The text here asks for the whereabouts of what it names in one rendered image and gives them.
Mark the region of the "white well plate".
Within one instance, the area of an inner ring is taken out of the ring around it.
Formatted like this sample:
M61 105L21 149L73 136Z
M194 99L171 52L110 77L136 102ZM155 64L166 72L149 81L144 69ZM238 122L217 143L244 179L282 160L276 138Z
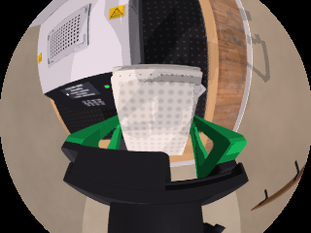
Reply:
M201 86L200 68L137 64L113 67L112 72L127 150L182 155Z

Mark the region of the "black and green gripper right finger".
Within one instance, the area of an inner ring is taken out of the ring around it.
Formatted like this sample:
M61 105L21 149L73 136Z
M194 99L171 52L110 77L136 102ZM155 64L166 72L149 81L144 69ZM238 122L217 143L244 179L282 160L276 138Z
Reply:
M197 128L213 141L209 155L204 148ZM247 144L243 135L194 115L190 137L197 178L207 177L219 163L234 160Z

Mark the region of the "grey benchtop lab instrument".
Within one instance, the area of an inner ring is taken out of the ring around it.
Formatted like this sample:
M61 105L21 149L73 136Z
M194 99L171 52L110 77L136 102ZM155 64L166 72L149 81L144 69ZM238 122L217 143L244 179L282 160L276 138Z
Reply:
M41 24L43 93L72 111L116 107L112 68L145 64L141 8L140 0L52 0L29 25Z

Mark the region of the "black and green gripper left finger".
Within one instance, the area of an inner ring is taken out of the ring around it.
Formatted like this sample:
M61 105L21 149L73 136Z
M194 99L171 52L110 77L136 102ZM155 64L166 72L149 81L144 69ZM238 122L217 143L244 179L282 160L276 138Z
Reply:
M118 115L72 133L65 141L81 144L82 146L99 148L99 141L114 128L115 130L107 149L118 150L120 147L122 133Z

